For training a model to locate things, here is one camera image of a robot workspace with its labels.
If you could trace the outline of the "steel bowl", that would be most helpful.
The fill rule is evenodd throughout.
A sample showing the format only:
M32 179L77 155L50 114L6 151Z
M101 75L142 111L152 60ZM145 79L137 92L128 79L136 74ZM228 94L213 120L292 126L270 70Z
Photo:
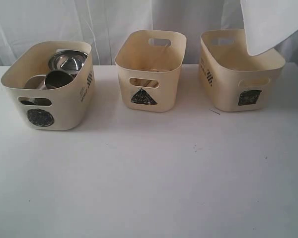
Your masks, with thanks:
M83 68L88 54L78 50L56 52L48 61L50 70L62 70L69 74L78 74Z

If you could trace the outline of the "steel mug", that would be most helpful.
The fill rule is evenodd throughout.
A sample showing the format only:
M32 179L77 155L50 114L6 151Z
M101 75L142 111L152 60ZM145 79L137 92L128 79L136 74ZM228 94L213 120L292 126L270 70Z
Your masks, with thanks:
M40 74L32 76L24 85L24 89L46 90L45 86L46 75ZM52 103L47 98L26 98L20 97L19 102L24 105L50 106Z
M56 89L71 83L74 78L67 72L54 70L45 76L44 84L47 89Z

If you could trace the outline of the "white rectangular plate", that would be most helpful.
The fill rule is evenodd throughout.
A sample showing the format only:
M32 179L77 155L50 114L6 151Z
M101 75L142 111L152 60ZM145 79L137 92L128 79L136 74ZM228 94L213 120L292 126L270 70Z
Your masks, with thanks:
M298 31L298 0L240 2L247 52L260 55Z

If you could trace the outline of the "steel spoon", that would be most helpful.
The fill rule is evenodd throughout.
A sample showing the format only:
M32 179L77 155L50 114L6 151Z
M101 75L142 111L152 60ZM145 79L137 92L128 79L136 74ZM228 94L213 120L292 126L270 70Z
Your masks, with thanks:
M159 86L159 82L156 80L139 79L139 85L142 87L156 88Z

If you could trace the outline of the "cream bin with triangle mark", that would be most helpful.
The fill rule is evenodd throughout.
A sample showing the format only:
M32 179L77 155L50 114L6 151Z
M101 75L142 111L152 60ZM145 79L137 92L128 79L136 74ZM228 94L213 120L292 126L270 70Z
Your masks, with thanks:
M179 32L139 30L119 50L117 66L121 97L134 110L166 112L173 108L185 56L187 38ZM139 79L156 80L156 88Z

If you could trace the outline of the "cream bin with circle mark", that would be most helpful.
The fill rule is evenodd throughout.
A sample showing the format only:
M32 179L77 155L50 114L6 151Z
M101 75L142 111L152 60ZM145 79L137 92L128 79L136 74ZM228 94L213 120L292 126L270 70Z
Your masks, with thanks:
M91 45L47 41L28 49L1 77L23 121L41 130L78 126L93 96Z

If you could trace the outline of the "cream bin with square mark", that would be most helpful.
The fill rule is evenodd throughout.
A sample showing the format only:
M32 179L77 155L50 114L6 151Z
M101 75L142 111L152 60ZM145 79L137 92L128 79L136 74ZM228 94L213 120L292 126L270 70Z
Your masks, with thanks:
M275 49L250 56L243 29L201 34L199 79L214 107L221 111L265 107L285 64Z

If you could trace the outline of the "white backdrop curtain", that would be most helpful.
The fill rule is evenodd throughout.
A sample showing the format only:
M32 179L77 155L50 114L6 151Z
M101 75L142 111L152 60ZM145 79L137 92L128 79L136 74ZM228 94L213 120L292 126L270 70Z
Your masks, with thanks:
M0 66L54 40L87 42L95 65L113 65L127 37L143 29L184 34L184 63L195 64L201 33L243 27L237 0L0 0Z

